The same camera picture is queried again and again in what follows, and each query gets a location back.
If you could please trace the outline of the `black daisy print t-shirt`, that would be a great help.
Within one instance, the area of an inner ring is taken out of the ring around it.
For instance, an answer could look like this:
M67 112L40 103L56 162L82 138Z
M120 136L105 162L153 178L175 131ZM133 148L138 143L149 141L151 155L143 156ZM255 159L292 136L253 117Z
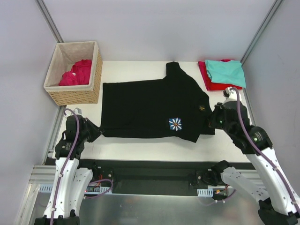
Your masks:
M209 96L179 63L166 64L162 79L103 84L100 127L105 137L164 138L196 143L215 135Z

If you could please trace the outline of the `teal t-shirt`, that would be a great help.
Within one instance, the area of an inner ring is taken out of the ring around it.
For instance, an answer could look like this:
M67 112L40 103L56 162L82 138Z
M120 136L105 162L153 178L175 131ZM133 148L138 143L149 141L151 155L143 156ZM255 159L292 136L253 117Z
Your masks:
M242 64L237 60L215 61L205 60L207 74L213 83L232 84L246 88Z

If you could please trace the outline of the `wicker basket with liner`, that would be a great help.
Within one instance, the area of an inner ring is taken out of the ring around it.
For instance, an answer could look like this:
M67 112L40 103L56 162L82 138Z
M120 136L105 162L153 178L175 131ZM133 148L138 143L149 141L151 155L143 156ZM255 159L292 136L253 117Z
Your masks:
M59 106L95 104L99 98L102 65L96 41L58 43L44 89Z

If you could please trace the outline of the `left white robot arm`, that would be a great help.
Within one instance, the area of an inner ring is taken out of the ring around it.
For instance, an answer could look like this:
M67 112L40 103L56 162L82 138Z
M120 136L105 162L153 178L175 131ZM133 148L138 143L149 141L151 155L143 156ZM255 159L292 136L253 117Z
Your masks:
M67 117L66 129L55 147L55 176L49 201L36 225L78 225L84 193L99 177L95 165L83 167L81 153L86 142L93 142L102 131L81 115Z

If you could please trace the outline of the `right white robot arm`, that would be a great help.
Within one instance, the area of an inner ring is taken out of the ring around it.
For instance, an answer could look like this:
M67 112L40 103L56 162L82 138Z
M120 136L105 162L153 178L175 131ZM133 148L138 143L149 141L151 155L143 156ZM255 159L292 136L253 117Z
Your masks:
M227 184L252 197L259 205L258 215L265 225L296 225L300 218L300 198L288 183L265 130L249 124L246 107L237 101L217 103L209 125L229 135L256 169L264 188L225 160L212 166L207 175L211 185Z

